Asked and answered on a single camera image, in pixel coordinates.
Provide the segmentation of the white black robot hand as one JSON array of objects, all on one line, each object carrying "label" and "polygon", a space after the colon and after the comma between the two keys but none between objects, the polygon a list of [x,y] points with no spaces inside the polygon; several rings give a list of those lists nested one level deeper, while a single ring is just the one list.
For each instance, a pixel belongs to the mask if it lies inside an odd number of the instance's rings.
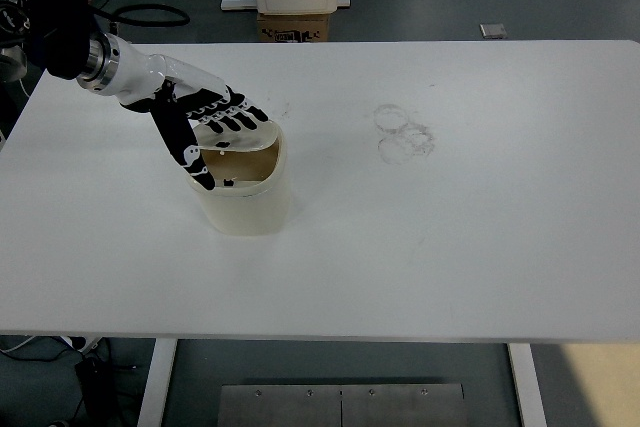
[{"label": "white black robot hand", "polygon": [[147,55],[108,34],[113,76],[101,90],[126,109],[151,115],[170,155],[200,186],[216,186],[201,154],[193,121],[215,135],[246,138],[269,122],[265,112],[221,78],[161,54]]}]

